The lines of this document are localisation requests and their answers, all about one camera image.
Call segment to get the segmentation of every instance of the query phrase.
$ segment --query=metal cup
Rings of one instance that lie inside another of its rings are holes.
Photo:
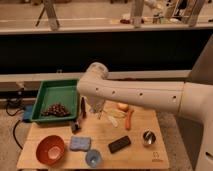
[[[156,136],[152,131],[146,131],[143,133],[142,140],[143,140],[143,145],[148,147],[155,143]]]

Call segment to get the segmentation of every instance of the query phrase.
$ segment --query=gray cup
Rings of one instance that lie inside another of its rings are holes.
[[[102,161],[101,153],[98,150],[95,150],[95,149],[89,150],[86,154],[85,160],[86,160],[86,163],[90,167],[95,168]]]

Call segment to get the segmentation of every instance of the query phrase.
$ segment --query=bowl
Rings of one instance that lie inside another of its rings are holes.
[[[65,144],[61,137],[51,135],[39,143],[36,149],[36,158],[40,163],[53,165],[64,155]]]

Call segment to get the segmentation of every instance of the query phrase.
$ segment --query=wooden cutting board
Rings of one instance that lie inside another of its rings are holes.
[[[131,120],[131,130],[125,130],[125,118],[116,118],[118,127],[114,127],[103,113],[100,120],[97,115],[91,114],[87,106],[87,118],[81,122],[81,131],[75,136],[86,136],[92,139],[92,149],[100,151],[103,161],[98,169],[166,169],[169,161],[160,132],[158,120],[154,110],[131,106],[134,113]],[[104,109],[116,108],[114,102],[106,102]],[[146,130],[156,135],[156,142],[149,148],[144,147],[141,137]],[[73,152],[69,150],[71,136],[73,136],[70,123],[52,123],[38,125],[32,123],[24,148],[19,157],[19,169],[44,169],[47,166],[36,159],[36,148],[39,142],[49,135],[60,136],[66,144],[63,158],[53,168],[60,169],[90,169],[85,162],[86,152]],[[108,144],[128,135],[131,145],[111,154]]]

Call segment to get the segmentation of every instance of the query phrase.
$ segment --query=onion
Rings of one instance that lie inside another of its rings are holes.
[[[117,108],[119,110],[122,110],[124,112],[127,112],[129,110],[129,105],[125,103],[117,103]]]

